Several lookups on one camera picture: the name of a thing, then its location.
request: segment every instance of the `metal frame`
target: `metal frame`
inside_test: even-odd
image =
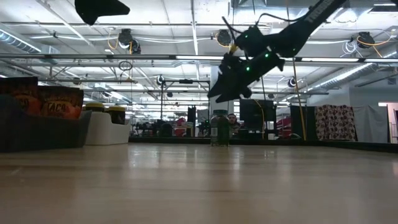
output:
[[[177,82],[176,80],[163,80],[162,84],[161,84],[161,92],[160,92],[160,119],[163,120],[163,95],[165,93],[165,91],[167,91],[168,93],[176,93],[178,91],[172,91],[172,90],[164,90],[164,86],[167,83],[171,83],[171,85],[173,85],[175,82]],[[199,80],[192,80],[193,83],[197,83],[200,85],[200,83],[207,83],[208,85],[210,85],[210,81],[199,81]],[[210,98],[208,99],[208,108],[210,108]]]

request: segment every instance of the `ceiling pipe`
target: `ceiling pipe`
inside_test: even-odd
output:
[[[69,80],[69,79],[43,79],[39,80],[41,82],[80,82],[80,83],[137,83],[135,80]]]
[[[29,27],[43,27],[43,28],[64,28],[65,25],[56,22],[3,22],[6,26],[29,26]],[[89,28],[87,24],[69,24],[73,28]],[[248,24],[234,24],[235,29],[246,30],[249,28]],[[192,28],[192,24],[94,24],[92,28],[116,28],[116,29],[156,29],[156,28]],[[225,24],[196,24],[197,28],[208,29],[226,29]],[[270,24],[258,25],[260,30],[269,30]]]
[[[103,92],[103,91],[114,91],[118,93],[161,93],[162,90],[85,90],[90,92]],[[164,90],[164,93],[208,93],[205,90]],[[253,94],[263,94],[263,91],[254,91]],[[294,91],[265,91],[265,94],[279,94],[279,95],[291,95],[295,94]],[[308,92],[308,93],[300,93],[301,95],[329,95],[329,93],[315,93],[315,92]]]
[[[191,0],[191,15],[192,15],[192,36],[193,36],[193,48],[195,49],[195,55],[199,54],[198,49],[198,37],[197,37],[197,22],[195,20],[195,2]],[[199,80],[199,63],[196,61],[196,75],[197,80]]]
[[[382,50],[381,55],[383,55],[383,58],[385,59],[398,58],[397,47],[398,45],[394,44],[393,47],[388,47],[386,50]],[[341,86],[358,78],[370,75],[378,69],[380,69],[378,63],[363,63],[362,65],[357,65],[353,68],[343,68],[318,82],[312,83],[308,88],[312,91],[321,89],[330,90],[334,87]]]
[[[32,76],[42,76],[42,77],[46,77],[46,75],[44,75],[44,74],[41,73],[41,72],[38,72],[38,71],[36,71],[36,70],[34,70],[34,69],[31,69],[31,68],[28,68],[28,67],[26,67],[26,66],[19,65],[18,63],[15,63],[15,62],[13,62],[13,61],[11,61],[11,60],[8,60],[8,59],[0,59],[0,61],[5,62],[5,63],[7,63],[8,65],[12,65],[12,66],[15,66],[15,67],[17,67],[17,68],[20,68],[20,69],[22,69],[23,71],[25,71],[26,73],[28,73],[28,74],[30,74],[30,75],[32,75]]]
[[[44,7],[49,13],[53,14],[53,16],[57,17],[59,20],[62,21],[63,25],[70,29],[73,33],[79,36],[82,40],[84,40],[89,46],[94,47],[93,43],[91,43],[88,39],[83,37],[75,28],[73,28],[65,19],[63,19],[60,15],[58,15],[54,10],[51,9],[51,6],[46,3],[42,2],[41,0],[36,0],[42,7]]]
[[[218,66],[221,61],[199,61],[200,65],[209,65],[209,66]],[[58,62],[56,64],[51,64],[51,63],[40,63],[40,62],[34,62],[34,63],[18,63],[19,65],[23,66],[31,66],[31,67],[118,67],[119,62],[110,62],[110,63],[103,63],[103,62]],[[194,65],[196,64],[195,62],[192,61],[177,61],[177,62],[172,62],[172,63],[140,63],[136,62],[134,63],[134,67],[138,68],[175,68],[180,65]],[[293,65],[292,62],[286,62],[286,66],[291,66]],[[355,65],[358,65],[358,63],[344,63],[344,62],[296,62],[296,65],[299,66],[316,66],[316,67],[353,67]]]
[[[136,70],[137,70],[137,72],[142,76],[142,77],[144,77],[147,81],[148,81],[148,83],[151,85],[151,87],[153,88],[153,89],[159,89],[159,86],[157,86],[149,77],[148,77],[148,75],[141,69],[141,68],[135,68]]]

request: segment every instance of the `cable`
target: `cable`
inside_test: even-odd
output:
[[[108,45],[109,45],[109,47],[110,47],[112,50],[116,50],[117,47],[118,47],[118,44],[119,44],[119,34],[118,34],[118,38],[116,39],[116,45],[115,45],[114,47],[111,45],[111,42],[110,42],[109,39],[108,39]]]
[[[299,17],[299,18],[297,18],[297,19],[284,19],[284,18],[281,18],[281,17],[279,17],[279,16],[274,16],[274,15],[269,14],[269,13],[263,13],[263,14],[260,15],[259,20],[256,22],[256,26],[257,26],[258,23],[260,22],[260,19],[261,19],[262,16],[269,16],[269,17],[272,17],[272,18],[274,18],[274,19],[280,19],[280,20],[285,21],[285,22],[297,22],[297,21],[299,21],[301,18],[303,18],[305,15],[302,16],[302,17]]]
[[[254,0],[252,0],[252,3],[253,3],[253,12],[254,12],[254,15],[256,15],[256,7],[254,6]]]
[[[261,77],[261,84],[262,84],[262,94],[264,95],[264,102],[267,100],[266,98],[266,89],[264,88],[264,79]]]
[[[264,132],[265,132],[265,129],[264,129],[264,123],[265,123],[264,110],[262,109],[262,106],[260,105],[260,103],[257,100],[255,100],[255,99],[253,99],[253,100],[259,105],[259,107],[261,109],[261,113],[262,113],[262,131],[261,131],[261,133],[262,133],[262,140],[264,140]]]
[[[390,37],[388,38],[388,40],[383,41],[383,42],[381,42],[381,43],[378,43],[378,44],[369,44],[369,43],[365,43],[365,42],[360,41],[360,40],[359,40],[360,37],[361,37],[361,36],[358,36],[358,37],[356,38],[356,41],[358,41],[359,43],[361,43],[361,44],[363,44],[363,45],[367,45],[367,46],[380,46],[380,45],[383,45],[383,44],[386,44],[386,43],[390,42],[390,40],[392,39],[392,36],[390,36]]]
[[[380,52],[377,50],[377,48],[375,46],[373,46],[374,50],[377,52],[377,54],[380,56],[380,58],[383,58],[383,56],[381,56]]]
[[[234,27],[232,27],[232,26],[228,23],[228,21],[225,19],[224,16],[222,17],[222,19],[223,19],[225,25],[228,27],[229,31],[231,31],[231,36],[232,36],[232,39],[234,40],[234,43],[235,43],[236,39],[235,39],[235,35],[234,35],[234,32],[233,32],[233,31],[235,31],[235,32],[237,32],[237,33],[239,33],[239,34],[241,34],[242,32],[241,32],[241,31],[238,31],[238,30],[236,30],[236,29],[234,29]]]
[[[289,0],[285,0],[286,3],[286,11],[287,11],[287,18],[289,18]],[[300,93],[299,93],[299,83],[297,82],[297,71],[296,71],[296,63],[293,57],[293,70],[294,70],[294,81],[296,82],[296,92],[297,92],[297,99],[298,99],[298,105],[300,107],[300,116],[301,116],[301,126],[303,128],[303,138],[304,141],[307,140],[307,133],[305,132],[305,123],[304,123],[304,115],[303,115],[303,108],[301,105],[301,100],[300,100]]]

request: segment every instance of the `ceiling beam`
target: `ceiling beam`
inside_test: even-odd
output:
[[[83,37],[75,28],[73,28],[65,19],[63,19],[60,15],[58,15],[54,10],[52,10],[51,6],[46,3],[42,2],[41,0],[36,0],[37,3],[39,3],[43,8],[45,8],[49,13],[51,13],[53,16],[58,18],[59,20],[62,21],[63,25],[65,25],[68,29],[70,29],[74,34],[80,37],[80,39],[84,40],[89,46],[94,47],[93,43]]]
[[[103,91],[114,91],[118,93],[161,93],[162,90],[85,90],[88,92],[103,92]],[[164,90],[164,93],[208,93],[205,90]],[[263,91],[253,91],[253,94],[263,94]],[[265,91],[265,94],[279,94],[279,95],[291,95],[296,94],[294,91]],[[308,92],[300,93],[301,95],[329,95],[329,93],[322,92]]]
[[[199,65],[214,65],[218,66],[221,61],[199,61]],[[45,62],[32,62],[32,63],[18,63],[23,66],[31,66],[31,67],[118,67],[119,62],[58,62],[56,64],[45,63]],[[154,63],[145,63],[145,62],[136,62],[134,63],[134,67],[137,68],[175,68],[180,65],[192,65],[196,64],[192,61],[180,61],[173,63],[165,63],[165,62],[154,62]],[[358,65],[359,63],[345,63],[345,62],[296,62],[296,66],[310,66],[310,67],[353,67]],[[286,62],[286,66],[292,66],[292,62]],[[386,67],[398,67],[398,64],[385,64]]]
[[[65,28],[62,23],[56,22],[2,22],[6,26],[28,26],[28,27],[43,27],[43,28]],[[87,28],[88,25],[84,23],[71,23],[73,28]],[[234,24],[235,29],[246,30],[250,25]],[[156,28],[192,28],[192,24],[94,24],[94,28],[116,28],[116,29],[156,29]],[[226,29],[225,24],[196,24],[197,28],[208,29]],[[269,30],[271,24],[258,25],[260,30]]]

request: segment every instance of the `ceiling light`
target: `ceiling light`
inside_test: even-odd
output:
[[[39,86],[49,86],[49,84],[44,83],[44,82],[38,82],[38,85],[39,85]]]
[[[397,62],[398,62],[398,59],[370,58],[370,59],[366,59],[365,62],[373,62],[373,63],[397,63]]]
[[[369,14],[397,14],[398,12],[369,12]]]
[[[119,100],[123,100],[123,98],[124,98],[124,96],[122,96],[120,93],[116,93],[115,91],[112,91],[111,93],[108,93],[108,94],[110,94],[111,96],[113,96]]]
[[[376,3],[373,6],[395,6],[394,3]]]
[[[110,49],[105,49],[105,52],[108,52],[108,53],[114,54],[114,53],[113,53],[113,51],[112,51],[112,50],[110,50]]]
[[[357,62],[357,58],[303,58],[302,62]]]
[[[178,55],[175,57],[177,60],[222,60],[222,56],[189,56],[189,55]]]

